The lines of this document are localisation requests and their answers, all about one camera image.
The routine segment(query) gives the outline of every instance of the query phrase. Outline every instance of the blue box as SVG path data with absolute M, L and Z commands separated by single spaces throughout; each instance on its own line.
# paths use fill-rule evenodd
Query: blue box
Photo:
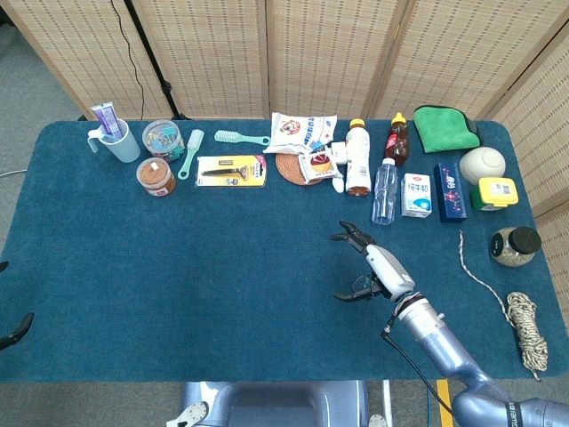
M 441 222 L 463 222 L 466 206 L 462 195 L 461 177 L 456 163 L 439 163 L 435 166 L 438 214 Z

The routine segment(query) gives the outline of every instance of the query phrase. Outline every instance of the blue tablecloth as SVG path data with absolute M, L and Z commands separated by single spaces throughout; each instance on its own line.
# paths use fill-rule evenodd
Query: blue tablecloth
M 131 122 L 140 141 L 146 122 Z M 269 134 L 269 122 L 184 121 L 205 131 L 198 155 L 257 154 L 253 144 L 213 140 L 218 129 Z M 393 226 L 370 221 L 372 197 L 337 194 L 329 181 L 298 187 L 268 156 L 262 189 L 195 186 L 195 167 L 168 197 L 149 196 L 136 181 L 138 163 L 122 164 L 86 143 L 94 122 L 58 122 L 40 134 L 20 194 L 0 274 L 0 326 L 10 332 L 28 311 L 36 319 L 19 344 L 0 352 L 4 381 L 340 380 L 414 378 L 380 337 L 393 309 L 382 298 L 342 303 L 368 271 L 345 243 L 328 239 L 338 220 L 357 224 L 410 272 L 481 367 L 496 377 L 530 377 L 514 330 L 493 297 L 461 270 L 466 262 L 505 298 L 523 291 L 538 305 L 549 343 L 546 375 L 569 364 L 565 327 L 542 252 L 509 269 L 490 260 L 490 236 L 533 218 L 506 129 L 478 124 L 484 144 L 499 149 L 520 202 L 499 212 L 475 212 L 463 224 L 441 223 L 437 204 L 427 219 L 400 216 Z M 375 171 L 388 121 L 368 121 Z M 343 140 L 341 120 L 335 140 Z M 425 155 L 410 123 L 405 172 L 429 173 L 462 151 Z M 181 160 L 172 164 L 177 172 Z M 462 182 L 465 194 L 471 186 Z M 430 377 L 437 372 L 398 322 L 392 335 Z

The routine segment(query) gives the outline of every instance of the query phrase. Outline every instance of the round placemat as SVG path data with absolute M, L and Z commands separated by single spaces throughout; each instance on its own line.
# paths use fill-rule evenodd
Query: round placemat
M 304 175 L 299 164 L 299 157 L 296 154 L 277 154 L 276 169 L 287 181 L 296 185 L 314 185 L 321 181 L 312 180 L 308 184 L 304 183 Z

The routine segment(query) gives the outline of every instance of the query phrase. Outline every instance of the yellow box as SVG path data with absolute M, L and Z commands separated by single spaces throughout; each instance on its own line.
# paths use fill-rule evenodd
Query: yellow box
M 518 202 L 516 184 L 510 178 L 480 178 L 477 188 L 470 194 L 470 201 L 481 211 L 515 205 Z

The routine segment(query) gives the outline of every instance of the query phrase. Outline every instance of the green towel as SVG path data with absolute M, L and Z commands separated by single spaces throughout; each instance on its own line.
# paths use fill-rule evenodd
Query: green towel
M 413 120 L 425 153 L 480 145 L 476 126 L 458 109 L 423 105 L 415 110 Z

